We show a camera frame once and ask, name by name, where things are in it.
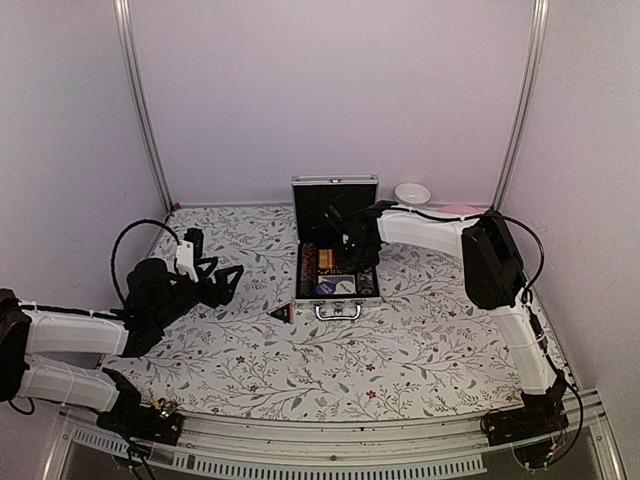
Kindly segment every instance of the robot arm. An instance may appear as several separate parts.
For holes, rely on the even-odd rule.
[[[176,273],[159,258],[138,263],[127,276],[124,308],[115,314],[20,302],[11,290],[0,289],[0,401],[27,397],[84,406],[99,413],[102,428],[175,444],[182,426],[182,417],[172,414],[175,405],[142,406],[140,392],[120,373],[83,369],[40,354],[140,357],[198,303],[227,305],[243,267],[214,272],[217,258],[202,258],[202,240],[200,230],[189,229],[177,247]]]
[[[462,259],[467,296],[502,332],[520,375],[525,405],[486,416],[483,427],[490,444],[566,427],[566,383],[548,357],[544,330],[530,305],[522,258],[504,217],[490,211],[465,219],[395,205],[378,202],[344,217],[336,205],[329,206],[326,216],[343,234],[342,244],[334,247],[339,266],[376,265],[383,242],[417,245]]]

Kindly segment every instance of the white bowl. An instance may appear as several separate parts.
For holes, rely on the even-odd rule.
[[[431,200],[431,192],[417,183],[401,183],[395,194],[398,202],[409,207],[424,207]]]

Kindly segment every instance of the wire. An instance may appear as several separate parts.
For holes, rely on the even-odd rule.
[[[564,384],[567,386],[569,390],[571,390],[571,393],[573,393],[573,395],[576,397],[576,400],[578,401],[578,405],[580,406],[580,421],[578,422],[578,429],[576,430],[576,434],[573,437],[573,440],[571,441],[567,449],[557,457],[554,456],[551,462],[549,462],[546,465],[547,467],[550,467],[551,465],[555,465],[564,457],[566,457],[567,454],[571,451],[571,449],[573,449],[576,442],[578,441],[578,438],[580,437],[580,433],[582,432],[582,426],[584,425],[584,404],[582,403],[582,399],[580,398],[580,394],[578,393],[578,390],[576,390],[576,388],[573,385],[567,382],[567,380],[564,378],[564,375],[560,372],[558,367],[556,367],[556,365],[553,363],[553,360],[551,360],[551,357],[549,356],[549,354],[546,354],[545,357],[547,358],[547,362],[549,362],[549,365],[551,365],[551,368],[553,369],[553,371],[559,374],[559,377],[562,379]],[[540,468],[546,468],[546,467],[533,468],[533,470],[537,470]]]
[[[175,206],[174,206],[174,208],[172,208],[172,209],[171,209],[171,211],[167,214],[167,216],[166,216],[166,217],[164,217],[164,222],[162,222],[162,223],[164,223],[164,224],[166,225],[166,224],[167,224],[167,222],[169,221],[169,219],[170,219],[170,218],[173,218],[173,214],[174,214],[174,213],[176,213]]]
[[[125,300],[124,300],[124,295],[122,295],[122,291],[120,290],[120,285],[118,285],[118,279],[116,277],[116,254],[118,253],[118,247],[120,246],[120,242],[122,241],[124,236],[129,232],[129,230],[131,230],[134,227],[137,227],[138,225],[145,225],[145,224],[155,225],[156,227],[162,228],[174,238],[176,243],[178,244],[180,243],[178,234],[174,232],[170,227],[168,227],[162,222],[159,222],[158,220],[152,220],[148,218],[143,218],[142,220],[133,222],[132,224],[127,226],[124,230],[122,230],[122,232],[120,232],[120,235],[118,235],[118,238],[116,239],[116,243],[113,245],[113,250],[111,252],[111,280],[113,281],[113,288],[115,288],[116,293],[118,294],[118,299],[120,300],[122,305],[124,305]]]
[[[151,467],[147,463],[147,460],[144,458],[144,453],[138,448],[138,445],[135,442],[131,441],[130,439],[126,438],[124,435],[120,435],[120,436],[129,445],[129,449],[127,451],[127,454],[129,456],[129,460],[131,462],[133,462],[133,458],[132,458],[132,455],[131,455],[131,451],[133,451],[138,456],[140,461],[142,462],[142,465],[144,466],[144,469],[146,470],[147,475],[149,475],[149,478],[151,480],[156,480],[156,477],[153,474],[153,471],[151,470]],[[142,480],[142,477],[138,474],[138,472],[136,472],[136,467],[131,466],[130,471],[135,475],[135,477],[138,480]]]
[[[522,464],[522,460],[520,460],[517,456],[516,456],[516,449],[513,446],[513,443],[511,444],[511,455],[513,455],[513,458],[515,459],[516,463],[521,467],[524,468],[525,470],[530,470],[529,467],[527,467],[526,465]]]
[[[441,222],[441,223],[454,223],[454,222],[462,222],[462,221],[467,221],[467,220],[478,220],[478,219],[481,219],[481,218],[499,218],[499,219],[502,219],[502,220],[504,220],[506,222],[513,223],[514,225],[519,226],[524,231],[526,231],[529,235],[531,235],[531,237],[535,240],[536,244],[538,245],[538,250],[540,251],[540,262],[538,263],[538,268],[536,270],[536,273],[533,275],[533,277],[531,277],[531,280],[529,280],[529,282],[526,284],[526,286],[522,290],[521,300],[522,300],[523,303],[529,303],[533,299],[532,298],[533,295],[531,293],[531,288],[533,287],[533,284],[536,283],[536,281],[540,277],[540,274],[542,273],[542,269],[544,268],[545,255],[544,255],[544,247],[542,246],[542,241],[540,240],[540,237],[538,237],[536,232],[534,232],[525,223],[521,222],[520,220],[516,220],[515,218],[508,217],[506,215],[502,215],[501,213],[497,213],[497,212],[496,213],[478,213],[476,215],[470,215],[468,217],[443,218],[443,217],[436,217],[434,215],[429,215],[429,214],[424,213],[423,211],[420,211],[420,210],[414,210],[414,209],[409,209],[409,208],[404,208],[404,207],[390,207],[389,210],[396,210],[396,211],[400,211],[400,212],[413,213],[413,214],[418,215],[419,217],[425,218],[427,220],[431,220],[431,221],[435,221],[435,222]]]
[[[547,360],[547,362],[549,363],[549,365],[551,366],[551,368],[553,369],[553,371],[556,373],[556,375],[558,375],[558,377],[562,380],[562,382],[565,384],[565,386],[571,391],[571,393],[576,397],[576,400],[578,401],[578,405],[580,407],[580,420],[578,422],[578,429],[576,430],[576,434],[573,437],[573,440],[571,441],[571,443],[569,444],[569,446],[558,456],[556,456],[556,451],[559,448],[559,443],[560,440],[563,439],[564,437],[566,437],[566,432],[564,430],[564,428],[562,428],[562,425],[560,424],[560,436],[558,437],[558,439],[554,442],[556,448],[554,448],[553,450],[551,450],[547,455],[545,455],[544,457],[542,457],[538,462],[535,462],[535,465],[529,465],[526,468],[528,468],[529,470],[544,470],[552,465],[555,465],[556,463],[558,463],[560,460],[562,460],[564,457],[566,457],[569,452],[573,449],[573,447],[575,446],[575,444],[578,442],[578,438],[580,438],[580,433],[582,432],[582,427],[584,425],[584,404],[582,403],[582,399],[580,398],[580,394],[578,393],[578,390],[571,385],[569,382],[567,382],[566,378],[564,377],[564,374],[561,370],[558,369],[558,367],[556,367],[555,363],[553,363],[553,360],[551,360],[551,357],[549,356],[549,354],[545,354],[545,358]],[[549,462],[545,463],[545,460],[551,457]]]
[[[31,405],[31,410],[22,410],[21,408],[16,407],[13,403],[13,400],[9,400],[9,406],[13,408],[16,412],[18,412],[20,415],[25,415],[25,416],[33,415],[36,411],[36,405],[33,403],[33,399],[31,397],[27,397],[27,400],[29,400],[29,404]]]

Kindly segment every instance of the patterned table surface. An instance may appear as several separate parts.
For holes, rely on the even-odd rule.
[[[139,359],[105,359],[146,401],[217,415],[370,421],[485,411],[520,403],[518,373],[492,320],[466,298],[461,261],[386,245],[380,308],[351,322],[320,322],[294,309],[292,325],[267,315],[294,295],[295,218],[289,207],[177,211],[182,236],[197,226],[205,255],[245,273],[231,304],[202,305],[175,322]],[[154,256],[171,258],[163,235]],[[564,363],[549,333],[551,350]]]

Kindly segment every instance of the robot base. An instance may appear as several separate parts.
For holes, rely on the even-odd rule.
[[[115,382],[120,392],[114,407],[98,415],[96,425],[125,439],[139,438],[166,445],[177,445],[184,417],[157,406],[143,406],[138,390],[122,374],[108,368],[102,370]]]
[[[491,412],[482,419],[482,429],[493,447],[557,432],[569,426],[567,415],[560,409],[549,417],[541,413],[525,407]]]

